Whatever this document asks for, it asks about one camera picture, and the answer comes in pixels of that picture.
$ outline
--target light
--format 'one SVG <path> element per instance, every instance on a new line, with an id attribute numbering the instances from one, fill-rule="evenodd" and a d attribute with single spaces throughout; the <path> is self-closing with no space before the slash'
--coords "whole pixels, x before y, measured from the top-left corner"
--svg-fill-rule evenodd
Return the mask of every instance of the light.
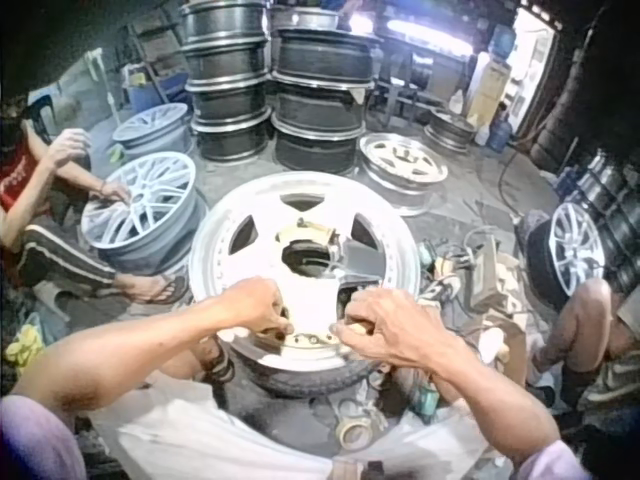
<path id="1" fill-rule="evenodd" d="M 354 14 L 349 21 L 351 31 L 358 35 L 371 35 L 373 33 L 373 21 L 361 14 Z"/>
<path id="2" fill-rule="evenodd" d="M 387 28 L 394 32 L 405 34 L 408 37 L 430 43 L 437 47 L 437 49 L 458 57 L 469 57 L 473 53 L 473 47 L 467 42 L 424 25 L 405 22 L 403 20 L 391 20 L 387 24 Z"/>

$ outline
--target center bore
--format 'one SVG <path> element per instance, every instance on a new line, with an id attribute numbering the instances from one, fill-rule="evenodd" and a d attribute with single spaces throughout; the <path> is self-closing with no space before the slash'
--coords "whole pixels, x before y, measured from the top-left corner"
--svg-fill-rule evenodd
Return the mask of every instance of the center bore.
<path id="1" fill-rule="evenodd" d="M 330 260 L 329 249 L 311 240 L 295 240 L 282 249 L 282 262 L 303 277 L 321 277 L 329 269 Z"/>

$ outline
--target workshop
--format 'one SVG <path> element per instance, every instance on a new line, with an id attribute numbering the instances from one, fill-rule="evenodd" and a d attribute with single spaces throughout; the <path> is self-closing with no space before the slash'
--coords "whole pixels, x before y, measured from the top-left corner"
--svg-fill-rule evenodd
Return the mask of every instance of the workshop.
<path id="1" fill-rule="evenodd" d="M 4 2 L 0 476 L 640 478 L 633 3 Z"/>

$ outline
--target purple sleeve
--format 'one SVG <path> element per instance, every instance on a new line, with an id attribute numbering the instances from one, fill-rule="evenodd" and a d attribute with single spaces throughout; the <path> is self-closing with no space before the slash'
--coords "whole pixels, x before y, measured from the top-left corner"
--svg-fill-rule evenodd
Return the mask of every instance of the purple sleeve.
<path id="1" fill-rule="evenodd" d="M 556 440 L 529 458 L 515 476 L 516 480 L 588 480 L 591 478 L 571 449 Z"/>
<path id="2" fill-rule="evenodd" d="M 0 401 L 0 462 L 3 478 L 87 478 L 69 429 L 42 405 L 19 395 Z"/>

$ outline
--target hand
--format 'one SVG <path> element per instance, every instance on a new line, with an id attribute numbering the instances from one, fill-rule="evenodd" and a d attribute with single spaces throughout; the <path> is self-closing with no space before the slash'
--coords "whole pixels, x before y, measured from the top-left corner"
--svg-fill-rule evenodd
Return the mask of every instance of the hand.
<path id="1" fill-rule="evenodd" d="M 131 192 L 127 186 L 117 182 L 104 183 L 98 195 L 112 202 L 124 202 L 127 205 L 131 202 Z"/>
<path id="2" fill-rule="evenodd" d="M 233 327 L 245 327 L 254 332 L 277 328 L 293 333 L 293 325 L 281 316 L 282 297 L 273 280 L 260 277 L 242 280 L 219 298 L 232 311 Z"/>
<path id="3" fill-rule="evenodd" d="M 370 360 L 434 372 L 457 338 L 447 332 L 440 312 L 424 308 L 401 290 L 382 288 L 356 292 L 345 310 L 347 321 L 365 322 L 371 335 L 341 323 L 332 326 L 342 343 Z"/>
<path id="4" fill-rule="evenodd" d="M 40 163 L 57 172 L 70 161 L 88 155 L 90 147 L 87 132 L 80 128 L 68 128 L 53 141 Z"/>

